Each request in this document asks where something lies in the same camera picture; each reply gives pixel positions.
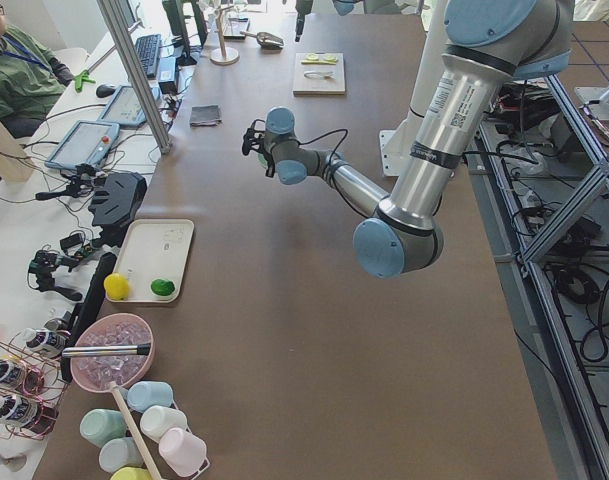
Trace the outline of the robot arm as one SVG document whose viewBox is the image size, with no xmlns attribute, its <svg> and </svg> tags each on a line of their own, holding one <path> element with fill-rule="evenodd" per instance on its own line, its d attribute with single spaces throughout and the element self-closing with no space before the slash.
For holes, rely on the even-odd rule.
<svg viewBox="0 0 609 480">
<path fill-rule="evenodd" d="M 354 5 L 360 3 L 360 0 L 333 0 L 332 5 L 335 11 L 340 15 L 344 16 L 353 11 Z M 296 0 L 295 11 L 296 11 L 296 23 L 295 23 L 295 42 L 298 43 L 305 28 L 306 17 L 312 12 L 314 5 L 313 0 Z"/>
<path fill-rule="evenodd" d="M 353 234 L 361 267 L 390 278 L 433 264 L 443 248 L 434 219 L 439 200 L 484 111 L 511 80 L 554 75 L 570 58 L 572 1 L 450 1 L 443 25 L 444 72 L 408 148 L 408 163 L 391 192 L 334 150 L 305 148 L 286 107 L 271 109 L 265 127 L 249 127 L 243 154 L 256 151 L 266 174 L 285 185 L 322 178 L 364 219 Z"/>
</svg>

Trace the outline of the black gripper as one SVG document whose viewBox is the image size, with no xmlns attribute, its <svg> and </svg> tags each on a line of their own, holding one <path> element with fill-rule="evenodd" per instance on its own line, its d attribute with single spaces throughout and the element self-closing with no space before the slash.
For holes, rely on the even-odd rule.
<svg viewBox="0 0 609 480">
<path fill-rule="evenodd" d="M 265 176 L 273 178 L 275 175 L 275 161 L 265 147 L 264 141 L 266 131 L 257 127 L 259 122 L 264 123 L 264 120 L 254 119 L 246 129 L 244 134 L 245 143 L 242 145 L 242 154 L 248 156 L 251 151 L 256 152 L 258 155 L 263 154 L 268 162 L 268 166 L 265 169 Z"/>
<path fill-rule="evenodd" d="M 296 19 L 296 27 L 295 27 L 295 41 L 299 42 L 301 40 L 302 34 L 304 30 L 304 15 L 298 14 Z"/>
</svg>

